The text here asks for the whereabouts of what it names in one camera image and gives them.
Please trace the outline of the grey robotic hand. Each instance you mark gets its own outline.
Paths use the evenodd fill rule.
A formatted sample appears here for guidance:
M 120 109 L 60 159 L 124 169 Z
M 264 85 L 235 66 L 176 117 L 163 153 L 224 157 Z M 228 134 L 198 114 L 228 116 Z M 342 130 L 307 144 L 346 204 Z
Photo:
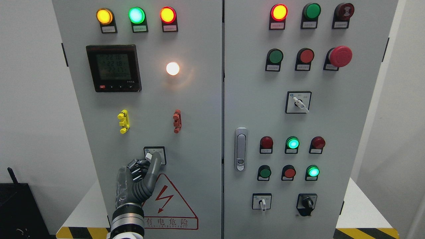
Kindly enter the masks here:
M 116 182 L 116 208 L 125 203 L 141 204 L 152 196 L 161 161 L 159 152 L 147 153 L 145 159 L 134 159 L 119 169 Z

